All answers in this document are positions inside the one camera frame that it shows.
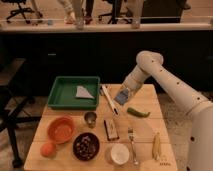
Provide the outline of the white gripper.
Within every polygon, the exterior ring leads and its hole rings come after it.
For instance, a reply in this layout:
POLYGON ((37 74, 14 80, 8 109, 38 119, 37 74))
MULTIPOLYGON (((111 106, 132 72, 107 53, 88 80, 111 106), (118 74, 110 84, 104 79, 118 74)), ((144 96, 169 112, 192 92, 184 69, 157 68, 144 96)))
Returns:
POLYGON ((137 89, 137 84, 135 82, 124 82, 120 88, 121 95, 129 100, 137 89))

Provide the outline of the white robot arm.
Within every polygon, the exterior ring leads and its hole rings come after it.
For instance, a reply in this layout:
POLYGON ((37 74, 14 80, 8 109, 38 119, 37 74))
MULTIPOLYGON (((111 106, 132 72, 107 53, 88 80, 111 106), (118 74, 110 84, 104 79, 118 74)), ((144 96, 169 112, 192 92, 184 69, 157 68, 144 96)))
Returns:
POLYGON ((116 101, 124 105, 152 76, 170 98, 192 118, 187 171, 213 171, 213 102, 163 66, 160 53, 141 51, 136 66, 125 78, 116 101))

